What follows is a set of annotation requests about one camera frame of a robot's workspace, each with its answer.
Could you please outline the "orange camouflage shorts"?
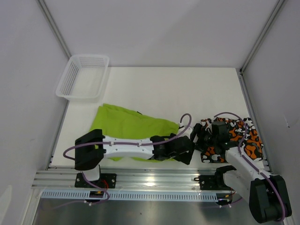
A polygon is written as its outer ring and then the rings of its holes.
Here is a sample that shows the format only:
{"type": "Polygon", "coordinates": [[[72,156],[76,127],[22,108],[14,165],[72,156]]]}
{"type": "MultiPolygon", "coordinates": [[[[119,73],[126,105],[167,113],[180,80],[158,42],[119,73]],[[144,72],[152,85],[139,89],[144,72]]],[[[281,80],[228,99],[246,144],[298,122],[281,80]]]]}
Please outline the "orange camouflage shorts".
{"type": "MultiPolygon", "coordinates": [[[[239,119],[234,120],[230,118],[216,117],[213,119],[202,119],[200,124],[204,127],[204,129],[208,130],[211,128],[211,123],[215,121],[225,122],[229,131],[230,140],[235,143],[239,143],[245,132],[242,121],[239,119]]],[[[247,125],[247,134],[242,142],[241,148],[253,161],[260,161],[263,158],[263,143],[258,136],[258,132],[252,120],[250,118],[244,118],[243,121],[247,125]]],[[[201,161],[203,163],[226,163],[225,157],[217,154],[213,146],[207,147],[206,150],[201,153],[201,161]]]]}

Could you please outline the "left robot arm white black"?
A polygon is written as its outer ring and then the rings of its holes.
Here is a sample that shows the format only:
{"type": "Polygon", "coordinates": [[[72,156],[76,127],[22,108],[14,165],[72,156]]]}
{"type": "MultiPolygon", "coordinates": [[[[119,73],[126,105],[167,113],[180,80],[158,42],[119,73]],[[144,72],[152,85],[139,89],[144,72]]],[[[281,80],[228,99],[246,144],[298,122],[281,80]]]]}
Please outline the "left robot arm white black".
{"type": "Polygon", "coordinates": [[[141,158],[165,161],[174,159],[190,164],[194,153],[194,143],[186,135],[155,135],[146,139],[118,139],[103,135],[95,129],[75,141],[75,169],[89,171],[96,168],[104,158],[141,158]]]}

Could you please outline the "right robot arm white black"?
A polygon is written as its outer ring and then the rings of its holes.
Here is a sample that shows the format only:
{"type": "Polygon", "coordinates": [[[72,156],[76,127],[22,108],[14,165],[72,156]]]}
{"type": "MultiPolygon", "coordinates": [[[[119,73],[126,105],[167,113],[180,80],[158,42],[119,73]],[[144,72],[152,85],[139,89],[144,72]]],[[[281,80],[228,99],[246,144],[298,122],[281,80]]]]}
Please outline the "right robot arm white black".
{"type": "Polygon", "coordinates": [[[215,118],[197,123],[191,133],[202,162],[225,163],[213,175],[195,178],[201,190],[237,192],[258,223],[292,215],[285,180],[265,170],[262,142],[251,121],[215,118]]]}

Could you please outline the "green shorts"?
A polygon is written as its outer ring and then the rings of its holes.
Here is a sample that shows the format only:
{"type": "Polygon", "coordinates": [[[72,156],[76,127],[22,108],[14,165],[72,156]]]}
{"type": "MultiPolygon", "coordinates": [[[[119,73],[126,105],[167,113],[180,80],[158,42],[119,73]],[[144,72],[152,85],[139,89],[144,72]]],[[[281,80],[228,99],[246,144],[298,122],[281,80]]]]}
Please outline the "green shorts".
{"type": "Polygon", "coordinates": [[[175,122],[153,118],[120,106],[99,106],[90,131],[101,129],[103,135],[121,139],[145,139],[152,136],[170,136],[179,130],[175,122]]]}

